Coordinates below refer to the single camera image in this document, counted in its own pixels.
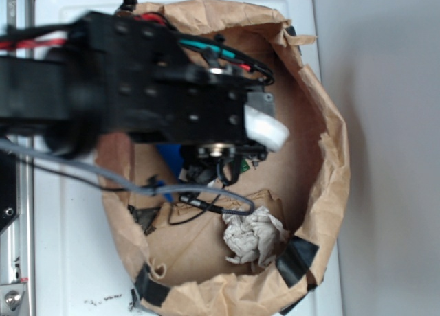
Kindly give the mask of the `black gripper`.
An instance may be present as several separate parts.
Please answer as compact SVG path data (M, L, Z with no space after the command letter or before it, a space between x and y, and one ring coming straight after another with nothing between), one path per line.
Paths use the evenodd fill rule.
M202 158L214 156L212 149L220 145L229 157L264 159L290 135L265 96L263 79L249 78L235 67L154 65L119 75L113 129L138 143L192 146Z

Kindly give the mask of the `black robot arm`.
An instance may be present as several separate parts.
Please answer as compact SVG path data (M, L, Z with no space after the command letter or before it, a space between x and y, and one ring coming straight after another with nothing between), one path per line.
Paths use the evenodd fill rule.
M68 24L1 37L1 132L40 135L58 155L88 153L101 135L200 148L202 157L263 159L289 129L265 91L263 63L180 32L162 15L88 12Z

